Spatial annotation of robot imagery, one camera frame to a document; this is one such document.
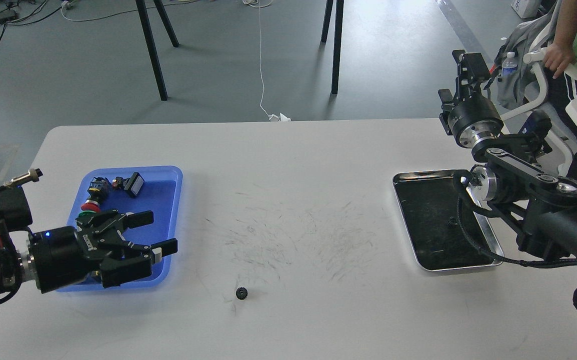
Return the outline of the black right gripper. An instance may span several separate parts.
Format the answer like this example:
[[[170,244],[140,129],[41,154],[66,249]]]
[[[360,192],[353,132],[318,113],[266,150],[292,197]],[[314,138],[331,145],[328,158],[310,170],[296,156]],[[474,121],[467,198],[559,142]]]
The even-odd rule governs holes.
[[[491,79],[483,55],[464,49],[455,49],[451,55],[457,64],[456,91],[453,95],[448,88],[438,90],[440,117],[447,118],[456,144],[472,149],[482,141],[496,139],[504,123],[492,101],[486,97],[473,97],[481,95],[482,85]]]

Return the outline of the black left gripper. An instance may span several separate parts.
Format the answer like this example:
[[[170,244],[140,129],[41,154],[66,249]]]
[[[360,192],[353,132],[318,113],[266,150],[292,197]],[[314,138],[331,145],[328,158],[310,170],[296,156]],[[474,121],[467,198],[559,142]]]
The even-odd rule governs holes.
[[[127,229],[154,223],[152,210],[119,213],[103,210],[92,216],[76,218],[79,230],[95,240],[106,235],[122,234]],[[136,244],[127,240],[101,240],[99,265],[85,257],[78,232],[71,226],[39,232],[28,230],[27,252],[21,255],[23,281],[32,281],[42,294],[83,282],[98,271],[104,289],[127,285],[129,289],[153,287],[169,273],[167,258],[178,251],[178,240],[167,239],[155,244]]]

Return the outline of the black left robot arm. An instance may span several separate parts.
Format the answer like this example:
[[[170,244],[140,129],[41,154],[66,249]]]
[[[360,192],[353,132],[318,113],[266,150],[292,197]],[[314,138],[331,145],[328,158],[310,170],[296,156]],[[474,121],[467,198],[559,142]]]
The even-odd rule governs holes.
[[[26,281],[34,281],[44,294],[86,280],[95,280],[104,289],[119,287],[151,276],[156,264],[178,251],[175,238],[139,244],[124,237],[128,229],[152,224],[151,210],[102,210],[112,191],[137,197],[145,183],[138,172],[113,180],[92,178],[74,226],[33,232],[23,185],[38,182],[41,176],[40,169],[30,169],[0,186],[0,305]]]

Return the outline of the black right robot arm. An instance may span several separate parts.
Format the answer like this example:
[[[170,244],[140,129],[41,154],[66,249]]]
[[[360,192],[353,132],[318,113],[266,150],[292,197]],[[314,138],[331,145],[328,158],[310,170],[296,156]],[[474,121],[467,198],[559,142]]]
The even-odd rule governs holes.
[[[471,170],[453,174],[457,210],[468,207],[503,219],[516,233],[519,250],[538,260],[508,259],[476,244],[465,228],[463,235],[479,253],[497,261],[538,269],[577,265],[577,181],[537,167],[538,155],[551,152],[546,142],[551,119],[535,110],[532,132],[503,134],[503,119],[481,93],[481,84],[491,77],[482,54],[462,49],[451,54],[458,68],[456,92],[438,91],[439,120],[476,161]],[[577,309],[577,289],[572,302]]]

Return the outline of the person's hand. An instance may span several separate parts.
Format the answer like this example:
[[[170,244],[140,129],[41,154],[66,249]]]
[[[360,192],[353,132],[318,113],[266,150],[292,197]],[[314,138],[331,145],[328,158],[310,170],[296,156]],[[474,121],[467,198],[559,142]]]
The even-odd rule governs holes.
[[[547,46],[543,58],[544,67],[552,72],[551,77],[557,79],[569,65],[576,64],[576,56],[572,43],[554,42]]]

